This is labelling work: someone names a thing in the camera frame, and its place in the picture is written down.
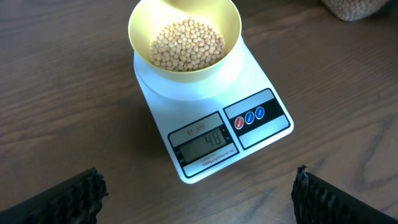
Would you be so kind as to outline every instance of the pile of beans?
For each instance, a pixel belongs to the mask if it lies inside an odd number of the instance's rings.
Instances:
[[[322,0],[339,19],[355,21],[378,11],[388,0]]]
[[[176,72],[207,68],[225,55],[224,38],[220,32],[192,17],[165,26],[149,50],[155,66]]]

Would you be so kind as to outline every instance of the bowl of beans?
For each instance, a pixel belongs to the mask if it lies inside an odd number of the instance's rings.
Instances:
[[[231,0],[141,0],[128,27],[138,56],[176,82],[198,82],[217,73],[241,30]]]

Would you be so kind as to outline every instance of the bowl rim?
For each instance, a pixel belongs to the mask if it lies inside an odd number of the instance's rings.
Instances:
[[[152,66],[152,67],[154,67],[154,68],[156,68],[156,69],[159,69],[159,70],[161,70],[161,71],[165,71],[165,72],[167,72],[167,73],[173,73],[173,74],[176,74],[176,75],[183,75],[183,74],[193,74],[193,73],[197,73],[197,72],[203,72],[203,71],[205,71],[205,70],[214,68],[215,66],[219,65],[220,63],[223,63],[224,60],[225,60],[225,59],[227,58],[227,56],[229,55],[229,53],[231,53],[231,52],[236,48],[236,44],[239,42],[239,37],[242,35],[242,18],[241,18],[241,15],[240,15],[240,13],[239,13],[239,11],[238,11],[238,8],[235,6],[234,2],[232,2],[232,0],[227,0],[227,1],[229,1],[229,3],[232,4],[232,6],[234,7],[236,13],[238,14],[238,18],[239,18],[239,35],[238,35],[238,39],[236,40],[234,46],[233,46],[232,49],[228,52],[228,54],[225,55],[225,57],[224,57],[223,59],[221,59],[220,61],[216,62],[216,63],[213,64],[213,65],[210,65],[210,66],[207,67],[207,68],[198,69],[198,70],[196,70],[196,71],[191,71],[191,72],[176,72],[176,71],[170,71],[170,70],[166,70],[166,69],[157,67],[157,66],[155,66],[152,62],[147,61],[138,51],[136,51],[136,48],[134,47],[134,44],[132,43],[131,36],[130,36],[130,33],[131,33],[131,32],[130,32],[130,31],[131,31],[131,30],[130,30],[130,27],[131,27],[131,26],[130,26],[131,17],[132,17],[132,15],[134,14],[134,12],[136,11],[137,7],[138,7],[142,2],[144,2],[144,1],[145,1],[145,0],[139,1],[138,4],[135,6],[135,8],[134,8],[134,9],[132,10],[132,12],[131,12],[131,15],[130,15],[130,18],[129,18],[129,24],[128,24],[128,28],[127,28],[127,31],[129,32],[129,40],[130,40],[130,44],[131,44],[132,49],[138,54],[138,56],[140,56],[140,57],[141,57],[145,62],[147,62],[150,66]]]

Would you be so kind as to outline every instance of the black border frame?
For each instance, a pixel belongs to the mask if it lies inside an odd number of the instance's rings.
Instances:
[[[259,93],[261,93],[261,92],[263,92],[263,91],[266,91],[266,90],[271,91],[272,96],[274,96],[274,98],[277,100],[277,102],[278,102],[278,104],[279,104],[279,106],[280,106],[279,100],[275,97],[274,92],[273,92],[270,88],[265,88],[265,89],[263,89],[263,90],[261,90],[261,91],[258,91],[257,93],[251,94],[250,96],[247,96],[247,97],[243,98],[242,100],[239,100],[239,101],[237,101],[237,102],[235,102],[235,103],[233,103],[233,104],[231,104],[231,105],[228,105],[228,106],[224,107],[224,108],[223,108],[223,111],[224,111],[225,116],[228,118],[229,123],[231,124],[231,121],[230,121],[231,118],[229,118],[228,114],[226,113],[226,111],[225,111],[226,108],[229,108],[230,106],[233,106],[233,105],[235,105],[235,104],[237,104],[237,103],[239,103],[239,102],[241,102],[241,101],[244,101],[244,100],[246,100],[246,99],[248,99],[248,98],[250,98],[250,97],[252,97],[252,96],[254,96],[254,95],[256,95],[256,94],[259,94]],[[283,108],[282,108],[282,111],[283,111],[283,115],[285,116],[285,118],[286,118],[286,120],[287,120],[287,122],[288,122],[289,125],[288,125],[286,128],[281,129],[280,131],[278,131],[278,132],[276,132],[276,133],[274,133],[274,134],[271,134],[270,136],[268,136],[268,137],[266,137],[266,138],[263,138],[263,139],[261,139],[260,141],[251,144],[251,145],[248,146],[248,147],[244,147],[244,146],[243,146],[241,140],[239,139],[239,136],[238,136],[238,135],[236,134],[236,132],[235,132],[234,126],[231,125],[231,126],[232,126],[232,130],[234,131],[236,138],[238,139],[239,143],[240,143],[241,146],[242,146],[242,149],[243,149],[243,150],[249,149],[250,147],[253,147],[253,146],[255,146],[256,144],[259,144],[260,142],[263,142],[263,141],[265,141],[266,139],[269,139],[269,138],[275,136],[276,134],[279,134],[279,133],[281,133],[282,131],[285,131],[286,129],[290,128],[290,126],[291,126],[292,124],[290,123],[289,119],[287,119],[286,113],[285,113],[285,111],[283,110]]]
[[[219,125],[219,126],[213,128],[213,129],[211,129],[211,130],[209,130],[209,131],[207,131],[207,132],[205,132],[205,133],[202,133],[202,134],[200,134],[200,135],[198,135],[198,136],[196,136],[196,137],[194,137],[194,138],[192,138],[192,139],[190,139],[190,140],[188,140],[188,141],[186,141],[186,142],[184,142],[184,143],[179,144],[178,146],[173,147],[172,142],[171,142],[171,140],[170,140],[170,135],[171,135],[171,134],[176,133],[177,131],[181,131],[182,129],[188,127],[189,125],[191,125],[191,124],[193,124],[193,123],[196,123],[196,122],[198,122],[198,121],[201,121],[201,120],[203,120],[203,119],[205,119],[205,118],[207,118],[207,117],[209,117],[209,116],[212,116],[212,115],[214,115],[214,114],[218,114],[218,116],[219,116],[220,119],[221,119],[221,122],[223,123],[222,125]],[[236,146],[235,142],[233,141],[232,135],[231,135],[231,133],[229,132],[228,128],[226,127],[226,125],[225,125],[225,123],[224,123],[224,120],[223,120],[223,118],[221,117],[221,114],[220,114],[219,111],[215,111],[215,112],[213,112],[213,113],[211,113],[211,114],[209,114],[209,115],[207,115],[207,116],[204,116],[204,117],[202,117],[202,118],[200,118],[200,119],[197,119],[196,121],[191,122],[191,123],[189,123],[189,124],[187,124],[187,125],[185,125],[185,126],[183,126],[183,127],[181,127],[181,128],[178,128],[177,130],[172,131],[172,132],[170,132],[170,133],[167,135],[167,139],[169,140],[170,146],[171,146],[171,148],[173,149],[174,155],[175,155],[175,157],[176,157],[177,160],[178,160],[178,155],[176,154],[176,150],[175,150],[176,148],[179,148],[182,144],[186,144],[186,143],[188,143],[188,142],[194,141],[195,139],[200,138],[200,137],[202,137],[203,135],[205,135],[205,134],[207,134],[207,133],[209,133],[209,132],[212,132],[212,131],[216,130],[217,128],[220,128],[220,127],[223,127],[223,126],[224,126],[226,132],[228,133],[229,137],[231,138],[230,141],[231,141],[232,144],[234,144],[237,153],[233,154],[232,156],[229,156],[228,158],[226,158],[226,159],[224,159],[224,160],[221,160],[221,161],[219,161],[219,162],[216,162],[215,164],[212,164],[211,166],[209,166],[209,167],[207,167],[207,168],[205,168],[205,169],[203,169],[203,170],[201,170],[201,171],[199,171],[199,172],[197,172],[196,174],[193,174],[193,175],[191,175],[191,176],[188,176],[188,175],[185,173],[185,171],[184,171],[184,169],[183,169],[183,166],[182,166],[181,163],[179,163],[179,161],[178,161],[178,164],[180,165],[181,170],[182,170],[182,172],[184,173],[184,176],[185,176],[186,178],[188,178],[188,179],[189,179],[189,178],[192,178],[192,177],[194,177],[194,176],[196,176],[196,175],[198,175],[198,174],[204,172],[205,170],[208,170],[208,169],[214,167],[215,165],[217,165],[217,164],[219,164],[219,163],[221,163],[221,162],[224,162],[224,161],[226,161],[226,160],[228,160],[228,159],[230,159],[230,158],[232,158],[232,157],[238,155],[238,154],[241,153],[241,152],[239,151],[238,147]],[[212,150],[212,151],[210,151],[210,152],[207,152],[206,154],[204,154],[204,155],[201,156],[200,158],[205,157],[205,156],[207,156],[207,155],[209,155],[209,154],[211,154],[211,153],[213,153],[213,152],[215,152],[215,151],[221,149],[222,147],[227,146],[228,144],[230,144],[230,143],[227,142],[224,146],[217,147],[216,149],[214,149],[214,150]],[[190,163],[186,164],[185,166],[187,166],[187,165],[189,165],[189,164],[191,164],[192,162],[195,162],[195,161],[197,161],[197,160],[193,160],[193,161],[191,161]]]

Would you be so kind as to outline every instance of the button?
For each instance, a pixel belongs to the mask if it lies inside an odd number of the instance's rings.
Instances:
[[[261,119],[263,117],[264,117],[264,108],[262,106],[259,106],[256,109],[256,118]]]
[[[252,111],[247,112],[246,115],[244,116],[244,121],[246,122],[246,124],[253,123],[254,113]]]
[[[244,125],[243,117],[242,116],[238,116],[235,119],[235,128],[239,130],[239,129],[241,129],[243,127],[243,125]]]

